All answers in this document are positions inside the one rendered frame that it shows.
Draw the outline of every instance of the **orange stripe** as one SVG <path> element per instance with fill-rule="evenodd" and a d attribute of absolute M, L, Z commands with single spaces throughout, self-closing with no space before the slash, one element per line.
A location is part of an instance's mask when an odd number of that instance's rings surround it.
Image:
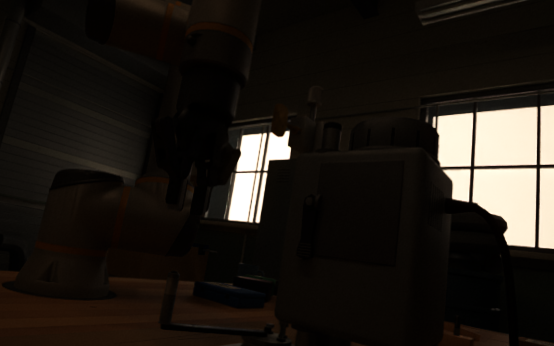
<path fill-rule="evenodd" d="M 55 245 L 43 243 L 41 241 L 35 242 L 35 248 L 42 249 L 46 251 L 53 251 L 59 253 L 65 253 L 69 255 L 80 255 L 80 256 L 90 256 L 90 257 L 105 257 L 108 253 L 104 250 L 94 250 L 94 249 L 81 249 L 76 247 L 69 247 L 63 245 Z"/>
<path fill-rule="evenodd" d="M 164 183 L 169 184 L 169 178 L 162 177 L 144 177 L 135 181 L 135 186 L 142 183 Z"/>
<path fill-rule="evenodd" d="M 252 45 L 252 41 L 242 33 L 242 31 L 233 28 L 232 26 L 223 25 L 219 23 L 196 23 L 193 26 L 189 27 L 187 29 L 187 32 L 185 33 L 185 37 L 190 35 L 191 33 L 197 31 L 197 30 L 215 30 L 215 31 L 222 31 L 224 33 L 227 33 L 229 35 L 233 35 L 236 38 L 240 39 L 242 42 L 244 42 L 248 48 L 250 48 L 250 51 L 254 51 L 254 46 Z"/>
<path fill-rule="evenodd" d="M 172 3 L 168 3 L 167 8 L 165 9 L 164 24 L 162 26 L 162 33 L 160 34 L 160 44 L 158 45 L 158 53 L 156 54 L 156 59 L 158 60 L 163 60 L 164 58 L 165 43 L 167 41 L 167 33 L 169 32 L 169 24 L 171 23 L 171 16 L 173 15 L 173 7 L 174 5 Z"/>
<path fill-rule="evenodd" d="M 112 235 L 112 247 L 117 248 L 119 245 L 119 238 L 121 238 L 121 229 L 123 228 L 123 219 L 125 218 L 125 209 L 127 209 L 127 201 L 129 200 L 129 194 L 132 187 L 125 186 L 123 193 L 121 194 L 121 200 L 119 202 L 119 210 L 117 211 L 117 219 L 115 221 L 115 227 Z"/>

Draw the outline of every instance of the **blue box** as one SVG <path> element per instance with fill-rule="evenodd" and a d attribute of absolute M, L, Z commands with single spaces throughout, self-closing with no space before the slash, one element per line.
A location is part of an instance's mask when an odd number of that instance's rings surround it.
<path fill-rule="evenodd" d="M 192 295 L 239 309 L 263 308 L 266 295 L 230 283 L 196 282 Z"/>

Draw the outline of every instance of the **black cable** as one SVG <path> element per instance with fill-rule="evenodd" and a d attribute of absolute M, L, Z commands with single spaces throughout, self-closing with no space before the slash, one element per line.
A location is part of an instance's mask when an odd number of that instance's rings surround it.
<path fill-rule="evenodd" d="M 519 346 L 518 326 L 517 326 L 517 307 L 516 307 L 516 290 L 514 284 L 514 272 L 510 259 L 510 251 L 508 244 L 504 238 L 504 232 L 508 229 L 508 225 L 503 218 L 496 215 L 491 215 L 488 211 L 481 208 L 475 203 L 468 203 L 447 199 L 444 205 L 444 211 L 447 214 L 458 213 L 476 213 L 481 216 L 491 227 L 491 231 L 496 238 L 502 258 L 502 267 L 504 270 L 504 283 L 506 286 L 506 302 L 508 307 L 508 333 L 510 346 Z"/>

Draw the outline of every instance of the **wooden table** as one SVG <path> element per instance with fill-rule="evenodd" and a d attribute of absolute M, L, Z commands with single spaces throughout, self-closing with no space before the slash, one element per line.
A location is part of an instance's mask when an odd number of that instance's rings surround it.
<path fill-rule="evenodd" d="M 0 271 L 0 282 L 14 281 L 17 272 Z M 173 322 L 232 328 L 263 329 L 275 324 L 275 299 L 263 309 L 236 309 L 192 295 L 194 283 L 181 281 Z M 0 286 L 0 345 L 126 345 L 222 346 L 242 342 L 240 336 L 167 331 L 158 319 L 164 280 L 110 278 L 117 297 L 107 300 L 65 300 L 14 292 Z M 508 346 L 508 335 L 462 326 L 480 335 L 475 346 Z M 293 341 L 296 331 L 290 326 Z"/>

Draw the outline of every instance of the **window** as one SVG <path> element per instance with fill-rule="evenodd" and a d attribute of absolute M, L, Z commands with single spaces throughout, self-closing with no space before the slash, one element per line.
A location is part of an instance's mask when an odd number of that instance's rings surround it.
<path fill-rule="evenodd" d="M 229 129 L 241 156 L 228 184 L 214 188 L 209 218 L 260 222 L 269 161 L 290 158 L 289 132 L 277 137 L 270 131 L 269 124 Z"/>
<path fill-rule="evenodd" d="M 554 249 L 554 93 L 427 108 L 453 198 L 508 223 L 508 245 Z"/>

